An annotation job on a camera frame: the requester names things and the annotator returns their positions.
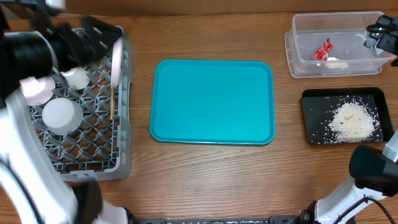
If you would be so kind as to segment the large white round plate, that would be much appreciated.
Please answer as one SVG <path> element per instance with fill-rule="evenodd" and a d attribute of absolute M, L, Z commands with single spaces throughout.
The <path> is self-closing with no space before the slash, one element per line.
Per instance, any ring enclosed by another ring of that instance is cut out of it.
<path fill-rule="evenodd" d="M 120 37 L 113 45 L 112 64 L 111 64 L 111 88 L 119 85 L 122 70 L 123 57 L 123 38 Z"/>

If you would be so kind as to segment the pink white bowl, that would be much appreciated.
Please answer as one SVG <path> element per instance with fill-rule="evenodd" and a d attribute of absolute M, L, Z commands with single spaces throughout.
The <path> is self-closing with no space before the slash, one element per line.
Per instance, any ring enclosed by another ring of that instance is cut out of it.
<path fill-rule="evenodd" d="M 29 106 L 42 105 L 53 96 L 55 82 L 52 77 L 28 77 L 20 81 L 21 90 Z"/>

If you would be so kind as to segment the pile of rice grains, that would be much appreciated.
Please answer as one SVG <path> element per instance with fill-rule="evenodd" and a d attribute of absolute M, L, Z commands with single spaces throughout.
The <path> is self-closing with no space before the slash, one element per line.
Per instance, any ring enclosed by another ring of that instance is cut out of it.
<path fill-rule="evenodd" d="M 338 131 L 342 140 L 349 143 L 362 143 L 374 131 L 373 119 L 366 110 L 358 105 L 347 103 L 338 109 L 330 127 Z"/>

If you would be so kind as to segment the red snack wrapper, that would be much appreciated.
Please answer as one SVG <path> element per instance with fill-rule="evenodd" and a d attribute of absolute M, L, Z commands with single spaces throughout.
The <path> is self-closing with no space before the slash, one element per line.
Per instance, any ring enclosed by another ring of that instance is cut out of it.
<path fill-rule="evenodd" d="M 315 53 L 311 56 L 311 60 L 327 60 L 329 52 L 334 48 L 330 39 L 327 38 L 324 43 L 315 51 Z"/>

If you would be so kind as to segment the grey green bowl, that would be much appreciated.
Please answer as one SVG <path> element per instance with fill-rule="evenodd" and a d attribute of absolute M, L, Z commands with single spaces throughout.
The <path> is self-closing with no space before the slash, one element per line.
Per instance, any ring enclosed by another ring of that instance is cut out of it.
<path fill-rule="evenodd" d="M 79 128 L 83 120 L 83 109 L 72 100 L 55 98 L 44 106 L 42 119 L 51 133 L 67 135 Z"/>

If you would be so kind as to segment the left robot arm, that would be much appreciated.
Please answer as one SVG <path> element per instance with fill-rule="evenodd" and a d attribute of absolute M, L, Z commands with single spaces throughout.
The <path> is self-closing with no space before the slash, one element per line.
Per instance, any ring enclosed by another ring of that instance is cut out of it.
<path fill-rule="evenodd" d="M 22 223 L 134 223 L 99 181 L 131 171 L 131 46 L 86 16 L 1 34 L 1 186 Z"/>

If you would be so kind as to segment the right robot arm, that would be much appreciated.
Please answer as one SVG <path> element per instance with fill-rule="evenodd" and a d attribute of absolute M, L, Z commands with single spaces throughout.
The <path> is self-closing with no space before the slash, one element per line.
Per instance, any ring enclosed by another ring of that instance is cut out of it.
<path fill-rule="evenodd" d="M 294 78 L 375 75 L 397 65 L 397 19 L 382 12 L 297 14 L 285 35 Z M 297 217 L 271 223 L 353 223 L 368 205 L 397 193 L 397 133 L 378 87 L 305 90 L 305 137 L 313 146 L 356 143 L 348 177 Z"/>

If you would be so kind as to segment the white cup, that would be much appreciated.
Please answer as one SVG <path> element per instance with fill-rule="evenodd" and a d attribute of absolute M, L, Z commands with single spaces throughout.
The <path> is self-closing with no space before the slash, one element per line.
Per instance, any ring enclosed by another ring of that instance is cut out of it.
<path fill-rule="evenodd" d="M 60 74 L 66 79 L 68 86 L 74 90 L 84 89 L 90 82 L 87 71 L 82 67 L 72 68 Z"/>

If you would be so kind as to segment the wooden chopstick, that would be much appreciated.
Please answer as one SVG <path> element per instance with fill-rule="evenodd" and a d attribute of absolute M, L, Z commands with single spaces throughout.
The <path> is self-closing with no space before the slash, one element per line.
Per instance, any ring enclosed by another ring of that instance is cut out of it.
<path fill-rule="evenodd" d="M 114 117 L 114 88 L 111 88 L 111 98 L 110 98 L 110 120 L 112 121 Z"/>

